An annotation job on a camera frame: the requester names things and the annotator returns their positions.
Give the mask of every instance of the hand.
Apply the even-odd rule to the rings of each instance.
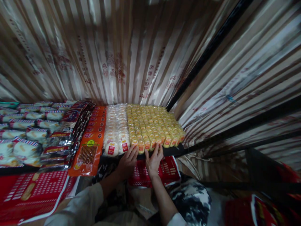
[[[137,162],[138,146],[131,146],[131,148],[120,159],[116,168],[117,175],[121,181],[128,179],[134,172],[134,168]]]
[[[149,157],[148,151],[145,150],[146,169],[150,178],[154,176],[158,176],[160,161],[162,160],[163,157],[164,156],[163,156],[162,144],[158,144],[158,143],[156,144],[156,148],[151,158]]]

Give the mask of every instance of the person's left hand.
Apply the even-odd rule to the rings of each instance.
[[[133,174],[137,162],[137,156],[138,146],[131,146],[131,148],[120,159],[116,172],[118,172],[118,176],[121,181],[128,179]]]

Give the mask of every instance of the red plastic basket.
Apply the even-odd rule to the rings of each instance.
[[[68,171],[34,173],[0,177],[0,225],[20,224],[49,216],[71,191],[75,178]],[[20,198],[26,188],[35,183],[28,200]]]
[[[164,157],[160,162],[158,174],[164,186],[172,185],[181,181],[178,165],[173,156]],[[134,174],[128,179],[131,187],[152,187],[150,177],[145,167],[145,160],[138,160]]]

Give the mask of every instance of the orange snack package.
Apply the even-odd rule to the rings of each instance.
[[[106,124],[106,107],[97,106],[88,126],[82,136],[79,149],[75,155],[69,176],[95,176],[97,174],[100,156],[103,151],[103,136]]]

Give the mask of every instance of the striped curtain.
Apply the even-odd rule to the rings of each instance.
[[[300,8],[297,1],[253,2],[173,107],[187,133],[186,147],[301,94]],[[301,112],[284,117],[189,154],[181,161],[191,170],[205,173],[208,169],[204,169],[203,156],[298,130],[300,119]],[[301,170],[301,137],[257,148]],[[223,159],[230,163],[234,156],[244,158],[238,153]]]
[[[0,98],[166,105],[237,0],[0,0]]]

